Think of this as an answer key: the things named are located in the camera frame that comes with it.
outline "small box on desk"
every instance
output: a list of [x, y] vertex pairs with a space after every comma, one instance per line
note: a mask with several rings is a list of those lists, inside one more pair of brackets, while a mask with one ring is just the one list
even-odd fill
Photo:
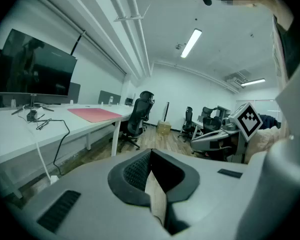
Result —
[[156, 132], [158, 134], [168, 135], [171, 130], [171, 124], [169, 122], [159, 121], [157, 125]]

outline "monitor stand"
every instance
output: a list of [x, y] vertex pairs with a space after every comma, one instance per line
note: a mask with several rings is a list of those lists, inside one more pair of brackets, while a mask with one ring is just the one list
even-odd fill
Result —
[[[37, 96], [36, 94], [31, 94], [31, 102], [30, 102], [30, 104], [25, 105], [24, 109], [31, 110], [33, 108], [43, 108], [44, 110], [48, 110], [48, 111], [54, 112], [54, 110], [52, 110], [50, 108], [46, 108], [46, 107], [42, 106], [41, 104], [35, 104], [35, 97], [36, 96]], [[24, 109], [20, 108], [17, 111], [13, 112], [11, 115], [15, 115], [15, 114], [19, 113], [20, 111], [22, 111]]]

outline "ceiling vent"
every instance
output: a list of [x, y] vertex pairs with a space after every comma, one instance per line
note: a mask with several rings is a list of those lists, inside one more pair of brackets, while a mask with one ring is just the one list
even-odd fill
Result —
[[237, 89], [244, 89], [245, 87], [241, 86], [241, 84], [247, 82], [250, 77], [251, 73], [246, 69], [243, 69], [225, 76], [223, 80]]

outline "cardboard box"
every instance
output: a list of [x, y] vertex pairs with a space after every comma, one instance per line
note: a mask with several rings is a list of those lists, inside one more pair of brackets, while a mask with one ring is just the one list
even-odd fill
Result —
[[229, 115], [229, 120], [231, 123], [235, 123], [241, 130], [246, 142], [249, 142], [263, 124], [260, 116], [250, 102], [241, 105], [235, 112]]
[[171, 130], [171, 124], [169, 122], [159, 121], [156, 132], [158, 134], [168, 135]]

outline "monitor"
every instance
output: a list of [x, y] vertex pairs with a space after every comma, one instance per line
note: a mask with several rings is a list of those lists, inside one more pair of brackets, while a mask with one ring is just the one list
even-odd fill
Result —
[[67, 96], [77, 59], [12, 29], [0, 55], [0, 93]]

